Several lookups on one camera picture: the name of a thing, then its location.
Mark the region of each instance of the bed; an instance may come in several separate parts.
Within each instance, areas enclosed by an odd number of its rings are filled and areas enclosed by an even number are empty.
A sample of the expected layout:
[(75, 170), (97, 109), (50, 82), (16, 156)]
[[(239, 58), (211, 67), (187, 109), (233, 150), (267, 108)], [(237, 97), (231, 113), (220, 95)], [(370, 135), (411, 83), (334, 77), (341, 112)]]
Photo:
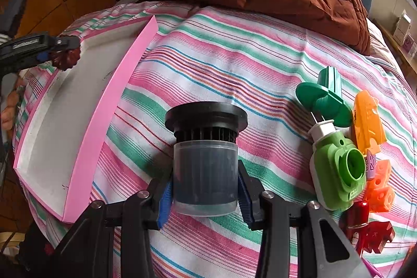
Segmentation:
[[(388, 141), (379, 159), (390, 159), (389, 184), (396, 192), (389, 213), (396, 236), (381, 254), (364, 254), (385, 277), (393, 277), (417, 240), (417, 104), (403, 75), (378, 55), (364, 57), (318, 33), (251, 12), (174, 2), (119, 5), (89, 14), (65, 34), (86, 36), (123, 21), (155, 16), (158, 32), (130, 78), (103, 144), (90, 200), (122, 201), (144, 189), (157, 168), (172, 161), (175, 139), (164, 127), (168, 109), (212, 100), (232, 103), (248, 113), (239, 135), (239, 157), (248, 173), (286, 200), (315, 199), (309, 173), (310, 115), (298, 103), (300, 82), (316, 82), (328, 65), (342, 78), (342, 95), (352, 107), (367, 89), (379, 100)], [(13, 147), (54, 68), (41, 65), (25, 76), (26, 91), (16, 121)], [(25, 192), (33, 217), (53, 246), (68, 229)], [(340, 213), (332, 213), (338, 220)], [(261, 233), (252, 232), (240, 210), (216, 218), (172, 212), (159, 232), (151, 233), (154, 270), (159, 277), (253, 277)], [(114, 241), (114, 277), (120, 277), (120, 230)], [(297, 276), (296, 234), (291, 231), (291, 277)]]

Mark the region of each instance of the metal screw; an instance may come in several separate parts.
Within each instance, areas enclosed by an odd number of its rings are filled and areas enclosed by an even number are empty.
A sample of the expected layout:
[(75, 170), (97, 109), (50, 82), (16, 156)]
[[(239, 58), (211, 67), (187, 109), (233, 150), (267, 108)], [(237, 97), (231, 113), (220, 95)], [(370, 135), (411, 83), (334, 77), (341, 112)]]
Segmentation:
[(149, 197), (149, 192), (146, 190), (141, 190), (137, 193), (139, 198), (145, 199)]
[(318, 209), (320, 207), (320, 204), (314, 200), (310, 200), (307, 205), (309, 207), (312, 207), (313, 209)]
[(275, 196), (275, 193), (273, 193), (272, 191), (265, 190), (264, 192), (262, 192), (262, 197), (264, 197), (266, 199), (271, 199), (274, 196)]
[(102, 206), (103, 206), (103, 201), (102, 201), (102, 200), (95, 200), (95, 201), (93, 201), (93, 202), (90, 204), (90, 206), (91, 206), (93, 209), (99, 209), (100, 207), (102, 207)]

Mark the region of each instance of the orange translucent object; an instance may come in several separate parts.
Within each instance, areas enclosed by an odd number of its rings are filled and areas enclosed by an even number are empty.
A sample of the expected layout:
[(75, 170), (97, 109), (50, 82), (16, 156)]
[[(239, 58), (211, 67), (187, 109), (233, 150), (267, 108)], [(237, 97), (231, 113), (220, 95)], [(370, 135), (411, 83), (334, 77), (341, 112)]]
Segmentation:
[(395, 191), (388, 185), (391, 175), (389, 160), (377, 161), (375, 178), (368, 181), (364, 200), (368, 202), (369, 212), (388, 212), (393, 206)]
[(367, 90), (360, 91), (355, 97), (353, 124), (357, 147), (363, 155), (371, 148), (374, 155), (380, 151), (379, 145), (386, 142), (384, 127), (378, 114), (378, 99)]

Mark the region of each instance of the teal plastic toy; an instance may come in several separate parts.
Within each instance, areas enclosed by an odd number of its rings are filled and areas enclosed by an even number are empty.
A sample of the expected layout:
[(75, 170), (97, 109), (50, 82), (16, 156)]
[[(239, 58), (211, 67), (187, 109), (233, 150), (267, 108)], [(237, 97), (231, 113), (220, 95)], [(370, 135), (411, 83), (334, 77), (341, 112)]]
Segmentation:
[(336, 130), (313, 144), (310, 173), (317, 199), (328, 210), (345, 211), (366, 185), (362, 153)]
[(298, 84), (295, 94), (308, 111), (320, 112), (325, 120), (333, 119), (335, 126), (351, 126), (352, 110), (341, 97), (341, 78), (334, 67), (322, 69), (317, 83)]

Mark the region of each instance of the red plastic object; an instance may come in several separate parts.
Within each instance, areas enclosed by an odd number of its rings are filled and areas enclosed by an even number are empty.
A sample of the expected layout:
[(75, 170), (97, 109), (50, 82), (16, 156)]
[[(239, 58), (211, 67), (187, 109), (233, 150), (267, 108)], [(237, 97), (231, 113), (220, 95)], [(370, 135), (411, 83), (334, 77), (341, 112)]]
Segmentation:
[(395, 231), (391, 222), (368, 222), (369, 206), (366, 201), (355, 202), (346, 214), (345, 235), (352, 242), (357, 232), (356, 252), (359, 256), (364, 250), (380, 254), (387, 241), (393, 241)]
[(375, 177), (368, 181), (364, 200), (369, 204), (370, 212), (388, 212), (393, 206), (395, 191), (388, 185), (391, 175), (389, 160), (379, 160), (375, 167)]

